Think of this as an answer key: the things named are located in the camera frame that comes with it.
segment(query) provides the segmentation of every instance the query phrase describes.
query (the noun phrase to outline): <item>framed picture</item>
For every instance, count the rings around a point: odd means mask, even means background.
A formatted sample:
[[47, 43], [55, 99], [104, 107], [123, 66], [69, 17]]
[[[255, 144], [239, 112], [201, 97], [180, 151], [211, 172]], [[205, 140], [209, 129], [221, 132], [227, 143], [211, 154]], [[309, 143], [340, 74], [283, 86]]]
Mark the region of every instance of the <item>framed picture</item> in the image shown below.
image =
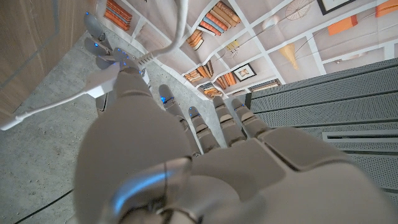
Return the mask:
[[347, 5], [355, 0], [317, 0], [323, 15], [328, 14], [342, 6]]
[[248, 63], [243, 65], [242, 67], [239, 67], [238, 69], [233, 71], [233, 73], [239, 81], [247, 80], [248, 78], [257, 75]]

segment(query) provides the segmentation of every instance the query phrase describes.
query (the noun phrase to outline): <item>perforated metal surface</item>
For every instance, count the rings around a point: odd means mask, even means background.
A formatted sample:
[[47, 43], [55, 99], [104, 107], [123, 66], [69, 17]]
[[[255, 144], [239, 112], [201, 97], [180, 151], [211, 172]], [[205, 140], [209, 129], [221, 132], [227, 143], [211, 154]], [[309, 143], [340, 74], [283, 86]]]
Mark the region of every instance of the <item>perforated metal surface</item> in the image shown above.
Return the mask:
[[395, 205], [397, 205], [398, 208], [398, 194], [392, 194], [392, 193], [386, 193], [388, 197], [394, 202]]
[[[341, 126], [302, 128], [301, 130], [322, 139], [322, 132], [332, 131], [368, 131], [368, 130], [391, 130], [398, 129], [397, 122], [376, 123], [376, 124], [352, 124]], [[342, 151], [374, 151], [374, 152], [398, 152], [398, 143], [384, 142], [357, 142], [337, 143], [330, 142], [333, 146]]]
[[270, 127], [390, 121], [398, 119], [398, 93], [257, 114]]
[[398, 190], [398, 156], [349, 154], [383, 188]]
[[306, 86], [312, 86], [312, 85], [316, 85], [319, 83], [331, 82], [333, 80], [337, 80], [340, 78], [351, 77], [351, 76], [359, 75], [362, 73], [372, 72], [375, 70], [380, 70], [383, 68], [393, 67], [393, 66], [397, 66], [397, 65], [398, 65], [398, 58], [385, 60], [385, 61], [370, 64], [370, 65], [364, 65], [364, 66], [361, 66], [358, 68], [352, 68], [352, 69], [348, 69], [348, 70], [344, 70], [344, 71], [340, 71], [340, 72], [334, 72], [334, 73], [322, 75], [319, 77], [302, 80], [300, 82], [288, 83], [286, 85], [277, 86], [277, 87], [262, 90], [262, 91], [257, 91], [252, 94], [252, 98], [255, 99], [255, 98], [262, 97], [262, 96], [267, 96], [267, 95], [272, 95], [272, 94], [276, 94], [276, 93], [280, 93], [280, 92], [284, 92], [284, 91], [303, 88]]
[[394, 67], [286, 91], [252, 100], [251, 109], [253, 112], [263, 112], [397, 91], [397, 74], [398, 67]]

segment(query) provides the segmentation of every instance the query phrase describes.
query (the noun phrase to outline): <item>gray floor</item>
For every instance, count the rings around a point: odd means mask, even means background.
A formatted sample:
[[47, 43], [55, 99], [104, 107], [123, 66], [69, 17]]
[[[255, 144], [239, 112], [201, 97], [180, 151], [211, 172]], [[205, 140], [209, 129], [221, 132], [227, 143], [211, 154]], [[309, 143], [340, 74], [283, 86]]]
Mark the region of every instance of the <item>gray floor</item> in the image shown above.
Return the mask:
[[[140, 53], [114, 33], [107, 31], [113, 47]], [[46, 76], [16, 113], [70, 96], [85, 85], [96, 70], [94, 56], [83, 48], [85, 34]], [[170, 74], [152, 63], [148, 66], [155, 101], [162, 106], [159, 85], [167, 84], [188, 117], [196, 106], [218, 142], [225, 147], [211, 101], [202, 101]], [[0, 132], [0, 223], [14, 223], [73, 188], [73, 173], [81, 139], [97, 118], [95, 101], [85, 95], [73, 102], [41, 112], [23, 123]], [[23, 223], [65, 223], [74, 214], [72, 194]]]

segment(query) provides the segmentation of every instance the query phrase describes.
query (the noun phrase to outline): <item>wooden wall panel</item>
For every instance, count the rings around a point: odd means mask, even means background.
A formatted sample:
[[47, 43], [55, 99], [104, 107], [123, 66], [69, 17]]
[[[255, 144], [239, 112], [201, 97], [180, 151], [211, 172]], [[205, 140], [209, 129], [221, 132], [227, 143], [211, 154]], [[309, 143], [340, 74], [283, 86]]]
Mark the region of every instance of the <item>wooden wall panel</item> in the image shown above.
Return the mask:
[[0, 120], [13, 113], [86, 31], [96, 0], [6, 0], [0, 7]]

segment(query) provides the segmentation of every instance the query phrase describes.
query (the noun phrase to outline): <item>robotic arm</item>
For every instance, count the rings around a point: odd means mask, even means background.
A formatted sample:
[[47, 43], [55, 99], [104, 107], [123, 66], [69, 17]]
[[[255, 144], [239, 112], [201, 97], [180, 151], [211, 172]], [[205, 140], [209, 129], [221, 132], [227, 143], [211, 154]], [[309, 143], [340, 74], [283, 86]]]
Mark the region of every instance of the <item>robotic arm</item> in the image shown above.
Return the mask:
[[232, 104], [249, 139], [213, 100], [226, 149], [189, 109], [200, 155], [167, 86], [159, 88], [166, 111], [137, 68], [122, 67], [115, 89], [78, 156], [80, 223], [398, 223], [344, 153], [298, 129], [268, 127], [239, 100]]

